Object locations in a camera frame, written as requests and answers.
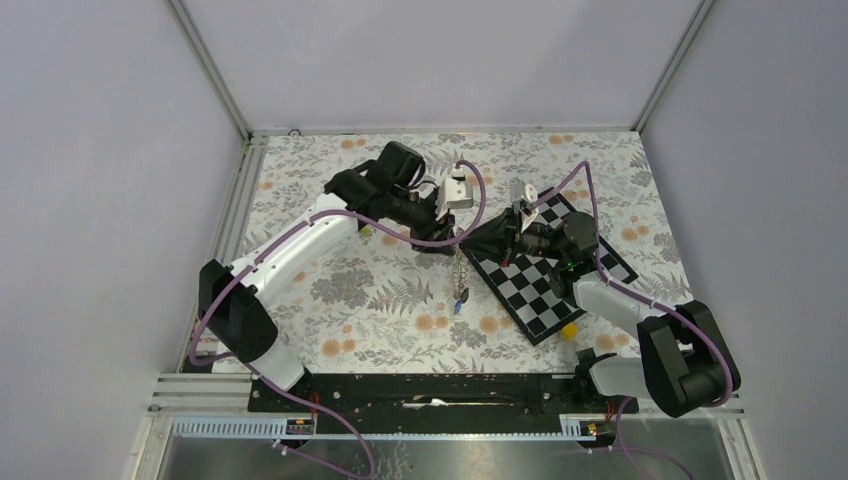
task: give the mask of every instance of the white connector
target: white connector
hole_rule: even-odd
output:
[[[533,207],[533,203],[539,199],[539,194],[536,192],[536,188],[529,183],[523,182],[521,180],[512,184],[510,188],[510,197],[513,205],[516,208],[522,203],[522,200],[526,202],[527,210],[520,209],[521,211],[521,231],[527,230],[527,227],[533,223],[533,220],[536,220],[536,216],[539,215],[539,208]]]
[[[466,180],[465,172],[459,168],[451,170],[450,177],[442,180],[442,185],[439,187],[436,220],[441,220],[452,208],[471,208],[473,206],[474,190],[471,188],[471,183]]]

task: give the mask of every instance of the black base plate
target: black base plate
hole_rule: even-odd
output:
[[[394,375],[315,374],[290,392],[340,413],[364,434],[512,434],[560,433],[559,415],[592,413],[602,418],[607,401],[622,398],[577,392],[571,375],[474,374]],[[309,413],[310,409],[277,395],[261,380],[253,381],[248,411]],[[433,399],[451,406],[409,408]],[[625,410],[636,413],[630,402]],[[318,415],[319,434],[347,434],[336,421]]]

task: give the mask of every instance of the chess square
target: chess square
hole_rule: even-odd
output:
[[[613,277],[618,278],[618,279],[622,279],[622,278],[627,277],[627,274],[629,273],[626,268],[624,268],[623,266],[621,266],[619,264],[616,264],[614,267],[608,268],[607,270],[609,270],[610,274]]]
[[[542,210],[540,208],[539,209],[539,217],[542,217],[543,219],[545,219],[545,221],[549,224],[553,224],[557,220],[560,219],[560,215],[555,210],[552,210],[550,208],[545,209],[545,210]]]
[[[518,255],[512,264],[522,272],[533,266],[533,262],[527,255]]]
[[[521,296],[524,297],[524,300],[527,300],[528,302],[539,298],[539,292],[537,292],[536,289],[533,288],[533,285],[530,284],[519,290],[518,293],[520,293]]]
[[[544,312],[539,314],[539,320],[545,324],[546,330],[548,328],[554,328],[557,323],[560,322],[559,316],[554,313],[553,310],[545,310]]]
[[[549,292],[551,290],[551,282],[548,281],[547,278],[539,278],[530,285],[533,286],[533,288],[536,290],[536,292],[538,292],[539,295],[543,295],[544,293]]]
[[[615,261],[615,257],[607,253],[606,255],[601,257],[601,264],[604,266],[604,268],[609,270],[612,267],[618,265],[618,262]]]
[[[530,329],[530,332],[532,332],[533,335],[541,335],[548,327],[542,320],[534,318],[527,322],[527,328]]]
[[[481,260],[480,266],[483,268],[483,271],[487,274],[492,274],[493,272],[501,271],[501,266],[495,262],[489,260]]]
[[[562,300],[557,298],[554,294],[554,291],[548,288],[548,291],[542,294],[542,298],[548,302],[548,305],[556,305],[557,303],[564,303]]]
[[[527,280],[527,277],[525,277],[523,274],[518,274],[510,278],[510,281],[513,285],[515,285],[515,288],[517,288],[519,291],[523,290],[524,287],[526,287],[527,285],[530,285],[530,280]]]
[[[494,272],[490,273],[489,278],[491,278],[492,281],[495,282],[496,285],[503,285],[503,284],[509,282],[509,277],[506,275],[506,273],[504,273],[503,270],[500,270],[500,269],[495,270]]]
[[[537,281],[542,279],[542,272],[536,268],[536,265],[533,265],[524,271],[524,278],[526,278],[528,282],[535,284]]]
[[[554,268],[554,265],[556,265],[555,262],[551,262],[547,258],[543,258],[540,261],[536,262],[533,266],[536,267],[536,270],[538,270],[539,273],[542,274],[542,276],[544,277],[548,274],[548,272],[550,272]]]
[[[501,295],[503,295],[504,298],[509,298],[518,293],[518,289],[515,288],[515,284],[512,282],[504,282],[500,284],[498,289],[500,290]]]
[[[516,293],[515,295],[506,299],[507,303],[509,303],[510,307],[513,310],[520,310],[521,307],[527,305],[527,300],[524,300],[524,297],[521,296],[520,293]]]
[[[533,311],[536,312],[536,315],[539,315],[540,313],[549,309],[550,305],[548,305],[548,302],[546,302],[544,298],[536,297],[535,300],[530,302],[530,308],[532,308]]]
[[[522,324],[526,324],[536,318],[536,312],[530,308],[530,305],[524,305],[521,308],[516,309],[516,313],[518,314],[518,318],[521,319]]]
[[[548,200],[547,205],[549,211],[557,214],[557,218],[562,218],[565,216],[565,214],[575,211],[573,208],[570,208],[569,205],[560,202],[559,199],[557,199],[556,197]]]
[[[569,308],[568,304],[565,303],[565,302],[559,302],[559,303],[555,304],[554,306],[551,307],[551,311],[553,311],[554,314],[556,314],[556,316],[558,316],[560,318],[565,318],[570,313],[572,313],[571,308]],[[580,312],[580,315],[583,315],[583,313],[585,313],[585,312],[583,312],[583,310],[577,310],[577,311]]]

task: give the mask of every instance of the metal frame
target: metal frame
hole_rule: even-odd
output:
[[[692,15],[692,18],[689,19],[689,24],[686,25],[686,30],[683,32],[683,36],[680,37],[680,40],[677,42],[677,46],[674,48],[671,58],[669,58],[668,62],[666,62],[662,74],[660,74],[660,78],[657,80],[657,84],[654,85],[654,89],[648,96],[648,101],[645,103],[645,106],[642,107],[642,111],[639,112],[639,116],[636,117],[636,121],[633,122],[633,126],[630,129],[634,132],[639,132],[639,134],[641,134],[645,131],[645,127],[651,120],[651,116],[656,110],[657,105],[663,95],[665,95],[666,90],[668,90],[669,83],[671,83],[671,80],[680,68],[680,64],[683,63],[683,59],[686,58],[686,54],[689,53],[692,43],[695,41],[695,38],[697,38],[698,33],[701,32],[704,22],[706,22],[707,17],[717,2],[718,0],[701,0],[698,4],[698,7],[695,9],[695,13]]]
[[[233,176],[227,189],[227,202],[224,205],[223,212],[221,212],[221,218],[218,220],[218,228],[209,254],[211,258],[224,265],[238,258],[241,239],[247,228],[250,205],[253,203],[253,195],[256,193],[259,173],[262,171],[262,162],[265,159],[267,147],[267,135],[252,135],[250,141],[245,143],[244,151],[233,170]],[[188,354],[188,346],[197,318],[196,304],[197,302],[195,302],[188,327],[180,344],[175,369],[177,372],[179,372],[182,361]]]
[[[150,412],[144,418],[138,435],[144,447],[134,449],[128,479],[156,479],[168,458],[171,438],[180,435],[207,438],[266,438],[268,426],[279,424],[287,418],[300,418],[301,414],[267,414],[247,411],[250,397],[249,374],[163,374],[159,377]],[[650,400],[639,400],[638,419],[667,418]],[[578,421],[598,420],[592,414],[562,415],[568,426]],[[721,433],[724,447],[735,478],[739,480],[765,480],[759,454],[750,441],[750,432],[742,400],[734,394],[728,404],[718,410],[699,409],[687,418],[711,419]],[[205,428],[192,429],[187,425],[200,424]],[[365,435],[369,440],[402,439],[408,441],[540,441],[562,438],[579,440],[573,435]],[[315,439],[352,440],[352,435],[316,435]]]
[[[241,110],[239,110],[238,104],[236,103],[235,98],[233,98],[233,94],[230,92],[230,89],[227,88],[227,84],[224,82],[221,72],[215,65],[215,61],[212,60],[212,55],[209,53],[209,49],[206,48],[206,44],[203,42],[203,38],[197,30],[194,20],[192,20],[188,8],[186,8],[183,0],[165,0],[165,3],[168,5],[168,9],[174,17],[174,22],[176,22],[180,31],[183,33],[186,44],[197,59],[200,69],[203,70],[204,75],[206,75],[206,79],[209,80],[209,86],[212,88],[212,91],[215,92],[218,100],[221,101],[221,106],[224,107],[227,118],[230,119],[230,122],[241,136],[241,139],[247,141],[250,138],[251,133],[250,125],[247,123],[247,120],[245,120]]]
[[[635,122],[629,126],[611,128],[569,128],[573,131],[635,131],[642,133],[650,122],[651,116],[668,85],[674,78],[683,59],[686,57],[695,38],[703,27],[717,0],[701,0],[684,34],[678,41],[671,57],[651,91],[644,107]],[[334,135],[334,134],[415,134],[415,133],[456,133],[456,128],[391,128],[391,129],[330,129],[330,130],[265,130],[254,132],[241,113],[235,98],[227,87],[207,49],[197,26],[195,25],[183,0],[165,0],[173,18],[184,35],[186,43],[198,61],[241,138],[245,149],[234,170],[227,191],[227,203],[218,223],[211,256],[222,263],[228,263],[237,257],[244,231],[247,227],[250,205],[258,183],[265,150],[270,136],[288,134]],[[562,127],[505,127],[505,128],[463,128],[469,133],[543,133],[561,131]],[[190,322],[182,343],[179,360],[185,358],[194,321]],[[247,411],[251,394],[251,376],[248,374],[163,374],[156,384],[149,406],[149,413],[143,419],[135,439],[133,453],[127,468],[126,478],[152,480],[158,478],[166,460],[170,439],[180,434],[175,429],[185,419],[203,418],[214,424],[232,423],[234,418],[240,423],[268,423],[270,420],[286,418],[286,415],[257,414]],[[650,401],[640,400],[640,418],[665,417]],[[692,418],[713,418],[721,431],[733,473],[740,479],[764,480],[765,474],[759,455],[750,441],[750,430],[742,402],[738,396],[728,403],[718,414],[698,410],[690,414]],[[593,415],[567,415],[563,422],[597,419]],[[411,435],[400,438],[416,439]],[[440,438],[463,438],[467,440],[491,439],[486,436],[440,436]],[[498,436],[503,440],[528,440],[532,436]]]
[[[455,128],[430,128],[430,127],[396,127],[396,128],[331,128],[331,129],[300,129],[297,127],[289,129],[256,130],[254,134],[269,137],[287,135],[415,135],[425,133],[562,133],[568,132],[629,132],[628,126],[612,127],[455,127]]]

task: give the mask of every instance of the gray leaf pattern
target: gray leaf pattern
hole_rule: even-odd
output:
[[[518,179],[541,191],[587,160],[601,231],[639,273],[638,286],[670,302],[691,298],[650,165],[631,132],[272,137],[242,251],[281,231],[333,175],[376,158],[391,140],[424,155],[426,178],[437,182],[459,159],[477,165],[487,188],[484,221],[509,204],[509,186]],[[591,211],[588,193],[582,173],[562,192],[576,208]],[[476,208],[453,212],[457,225],[470,224]],[[588,314],[575,322],[580,331],[573,339],[554,335],[531,346],[473,269],[469,301],[454,315],[453,268],[450,257],[420,254],[369,228],[314,258],[266,307],[280,338],[313,372],[562,372],[573,370],[574,352],[584,348],[638,354],[634,339]],[[246,370],[226,359],[213,371]]]

